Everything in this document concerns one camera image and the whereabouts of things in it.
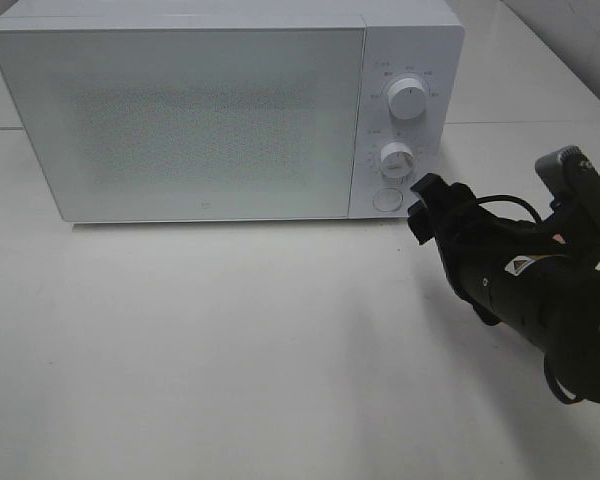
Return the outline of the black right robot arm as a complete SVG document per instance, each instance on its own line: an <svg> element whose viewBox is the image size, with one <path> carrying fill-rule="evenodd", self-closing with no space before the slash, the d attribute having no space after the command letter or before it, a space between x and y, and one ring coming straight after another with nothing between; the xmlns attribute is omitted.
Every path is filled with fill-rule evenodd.
<svg viewBox="0 0 600 480"><path fill-rule="evenodd" d="M504 323L544 355L564 404L600 404L600 224L582 195L532 222L498 217L462 183L427 174L408 224L436 243L447 281L487 325Z"/></svg>

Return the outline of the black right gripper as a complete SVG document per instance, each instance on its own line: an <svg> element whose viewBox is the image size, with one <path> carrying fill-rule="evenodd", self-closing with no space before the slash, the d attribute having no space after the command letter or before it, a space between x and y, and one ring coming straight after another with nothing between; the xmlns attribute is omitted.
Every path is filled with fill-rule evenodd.
<svg viewBox="0 0 600 480"><path fill-rule="evenodd" d="M463 261L485 260L510 254L521 247L517 236L533 233L541 217L527 201L512 195L476 197L461 183L447 184L439 175L427 173L412 187L416 201L408 208L408 226L420 245L436 241L448 282L487 325L500 319L461 286L459 268ZM508 202L529 213L531 221L498 217L483 208L486 203Z"/></svg>

